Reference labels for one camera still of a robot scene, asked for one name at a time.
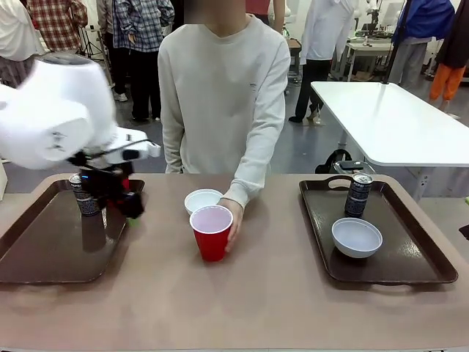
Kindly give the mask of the person's left forearm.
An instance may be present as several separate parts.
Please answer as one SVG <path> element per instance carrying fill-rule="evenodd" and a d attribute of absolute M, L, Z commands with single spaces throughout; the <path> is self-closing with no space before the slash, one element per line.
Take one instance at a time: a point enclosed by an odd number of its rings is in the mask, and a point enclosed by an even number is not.
<path fill-rule="evenodd" d="M 244 209 L 265 186 L 265 178 L 275 145 L 268 139 L 252 137 L 223 199 L 236 202 Z"/>

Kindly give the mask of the black pole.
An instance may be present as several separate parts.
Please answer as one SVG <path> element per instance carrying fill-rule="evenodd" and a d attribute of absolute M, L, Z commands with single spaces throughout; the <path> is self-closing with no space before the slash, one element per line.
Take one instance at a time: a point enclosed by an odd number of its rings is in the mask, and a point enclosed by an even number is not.
<path fill-rule="evenodd" d="M 407 17 L 408 17 L 408 13 L 410 11 L 410 8 L 411 8 L 412 1 L 413 0 L 405 0 L 404 11 L 403 11 L 402 15 L 398 18 L 396 31 L 395 31 L 396 37 L 395 37 L 395 40 L 392 43 L 393 49 L 392 49 L 391 55 L 389 56 L 389 61 L 388 61 L 388 66 L 387 66 L 387 69 L 386 69 L 386 73 L 385 73 L 385 75 L 383 77 L 383 80 L 382 80 L 383 84 L 388 84 L 389 83 L 389 77 L 391 75 L 392 67 L 394 65 L 395 58 L 396 58 L 397 52 L 399 50 L 399 45 L 400 45 L 401 41 L 403 41 L 403 38 L 404 38 L 404 35 L 405 35 L 405 32 L 406 32 Z"/>

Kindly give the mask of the person in orange trousers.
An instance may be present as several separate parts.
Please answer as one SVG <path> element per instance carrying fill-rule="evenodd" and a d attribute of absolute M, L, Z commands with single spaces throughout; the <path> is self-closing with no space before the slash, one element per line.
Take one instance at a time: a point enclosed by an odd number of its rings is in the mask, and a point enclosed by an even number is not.
<path fill-rule="evenodd" d="M 436 57 L 437 70 L 429 92 L 429 102 L 442 98 L 439 109 L 446 111 L 454 98 L 469 63 L 469 0 L 459 3 L 451 31 Z"/>

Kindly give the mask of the person in cream clothes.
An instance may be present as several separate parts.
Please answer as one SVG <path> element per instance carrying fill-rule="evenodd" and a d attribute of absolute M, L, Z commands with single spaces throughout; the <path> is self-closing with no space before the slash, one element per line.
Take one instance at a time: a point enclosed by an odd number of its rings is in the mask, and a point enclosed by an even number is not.
<path fill-rule="evenodd" d="M 245 0 L 199 0 L 198 12 L 160 45 L 160 120 L 184 128 L 182 172 L 233 180 L 250 138 L 276 146 L 289 48 Z"/>

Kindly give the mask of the person's left hand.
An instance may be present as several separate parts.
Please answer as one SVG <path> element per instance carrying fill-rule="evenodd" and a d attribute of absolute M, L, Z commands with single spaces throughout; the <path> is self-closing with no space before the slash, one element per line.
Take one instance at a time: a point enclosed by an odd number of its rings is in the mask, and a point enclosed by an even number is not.
<path fill-rule="evenodd" d="M 228 235 L 227 245 L 225 248 L 225 252 L 229 252 L 233 247 L 237 235 L 240 231 L 240 227 L 243 221 L 244 209 L 239 203 L 226 198 L 221 198 L 218 204 L 228 209 L 233 217 L 232 225 Z"/>

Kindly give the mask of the cream white bowl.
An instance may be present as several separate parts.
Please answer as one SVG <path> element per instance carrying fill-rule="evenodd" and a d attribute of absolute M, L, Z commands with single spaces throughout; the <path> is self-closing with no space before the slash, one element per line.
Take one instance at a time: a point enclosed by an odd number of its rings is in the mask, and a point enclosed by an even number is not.
<path fill-rule="evenodd" d="M 217 205 L 222 196 L 220 191 L 214 189 L 198 189 L 186 196 L 184 206 L 188 214 L 191 215 L 200 208 Z"/>

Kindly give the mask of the person in white coat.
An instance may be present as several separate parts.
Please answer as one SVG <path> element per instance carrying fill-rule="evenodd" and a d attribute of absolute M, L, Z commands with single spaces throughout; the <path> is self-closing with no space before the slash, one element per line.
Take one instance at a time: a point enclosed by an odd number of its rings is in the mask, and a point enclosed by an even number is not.
<path fill-rule="evenodd" d="M 358 7 L 359 0 L 311 0 L 301 40 L 300 93 L 290 122 L 302 123 L 307 110 L 310 120 L 320 121 L 323 102 L 311 83 L 328 80 L 333 58 L 343 54 Z"/>

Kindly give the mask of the white background table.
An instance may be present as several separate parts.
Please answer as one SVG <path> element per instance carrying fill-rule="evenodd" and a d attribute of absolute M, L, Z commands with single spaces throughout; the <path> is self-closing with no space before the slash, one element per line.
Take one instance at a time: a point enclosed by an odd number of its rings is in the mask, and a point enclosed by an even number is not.
<path fill-rule="evenodd" d="M 378 166 L 418 167 L 413 199 L 424 195 L 438 167 L 469 168 L 469 127 L 396 84 L 315 81 L 313 90 L 352 139 Z"/>

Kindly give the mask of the person in red plaid shirt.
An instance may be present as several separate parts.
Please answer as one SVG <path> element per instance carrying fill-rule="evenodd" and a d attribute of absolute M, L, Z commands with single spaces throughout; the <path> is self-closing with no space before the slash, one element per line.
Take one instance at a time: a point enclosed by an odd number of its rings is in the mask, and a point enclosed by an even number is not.
<path fill-rule="evenodd" d="M 28 10 L 48 49 L 76 54 L 81 47 L 79 28 L 88 24 L 81 0 L 28 0 Z"/>

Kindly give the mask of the black soda can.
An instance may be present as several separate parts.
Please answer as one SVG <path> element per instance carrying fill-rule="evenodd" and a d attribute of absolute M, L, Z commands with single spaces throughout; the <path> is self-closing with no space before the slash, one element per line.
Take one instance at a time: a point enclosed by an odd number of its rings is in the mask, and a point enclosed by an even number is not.
<path fill-rule="evenodd" d="M 70 176 L 69 183 L 76 198 L 78 208 L 83 216 L 95 216 L 100 212 L 97 200 L 82 188 L 79 173 Z"/>
<path fill-rule="evenodd" d="M 344 212 L 348 216 L 361 217 L 363 215 L 372 184 L 373 178 L 371 175 L 356 173 L 352 176 L 344 205 Z"/>

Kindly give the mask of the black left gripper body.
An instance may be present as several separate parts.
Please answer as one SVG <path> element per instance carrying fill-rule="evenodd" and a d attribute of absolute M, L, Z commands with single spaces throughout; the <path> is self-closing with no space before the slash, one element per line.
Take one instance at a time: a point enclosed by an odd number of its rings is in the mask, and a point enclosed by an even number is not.
<path fill-rule="evenodd" d="M 134 195 L 130 190 L 129 176 L 133 174 L 133 164 L 124 162 L 105 169 L 80 169 L 78 178 L 81 189 L 95 199 L 98 205 L 122 204 Z"/>

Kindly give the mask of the person's right forearm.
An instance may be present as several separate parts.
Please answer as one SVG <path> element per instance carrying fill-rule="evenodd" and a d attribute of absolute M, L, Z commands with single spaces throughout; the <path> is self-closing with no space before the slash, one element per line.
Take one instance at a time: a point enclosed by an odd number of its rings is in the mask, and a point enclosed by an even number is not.
<path fill-rule="evenodd" d="M 163 146 L 166 159 L 166 173 L 180 174 L 183 170 L 180 148 L 184 128 L 180 125 L 163 124 Z"/>

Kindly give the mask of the white background desk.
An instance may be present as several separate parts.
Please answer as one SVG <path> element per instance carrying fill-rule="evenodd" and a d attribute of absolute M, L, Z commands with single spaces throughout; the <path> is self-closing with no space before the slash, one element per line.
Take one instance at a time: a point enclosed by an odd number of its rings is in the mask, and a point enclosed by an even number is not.
<path fill-rule="evenodd" d="M 390 41 L 369 41 L 369 42 L 348 42 L 344 49 L 344 58 L 341 61 L 341 72 L 343 73 L 343 81 L 350 82 L 354 79 L 358 72 L 366 72 L 369 76 L 374 73 L 377 65 L 385 67 L 388 57 L 393 50 L 393 44 Z M 366 64 L 363 69 L 355 69 L 357 58 L 365 58 Z"/>

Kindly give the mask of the red plastic cup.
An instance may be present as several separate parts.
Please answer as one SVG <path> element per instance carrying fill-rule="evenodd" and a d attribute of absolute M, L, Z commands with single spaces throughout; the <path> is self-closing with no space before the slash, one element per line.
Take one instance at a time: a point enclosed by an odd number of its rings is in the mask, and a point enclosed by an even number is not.
<path fill-rule="evenodd" d="M 191 214 L 190 226 L 204 261 L 224 258 L 232 223 L 231 211 L 220 205 L 203 207 Z"/>

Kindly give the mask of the person in blue jacket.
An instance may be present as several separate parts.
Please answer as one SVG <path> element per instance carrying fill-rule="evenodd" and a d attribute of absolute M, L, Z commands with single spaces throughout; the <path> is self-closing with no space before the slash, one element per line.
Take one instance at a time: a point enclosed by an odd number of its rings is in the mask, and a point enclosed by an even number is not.
<path fill-rule="evenodd" d="M 407 16 L 401 14 L 392 43 L 397 52 L 389 81 L 404 89 L 415 85 L 421 72 L 428 43 L 441 40 L 450 32 L 455 9 L 451 0 L 411 0 Z"/>

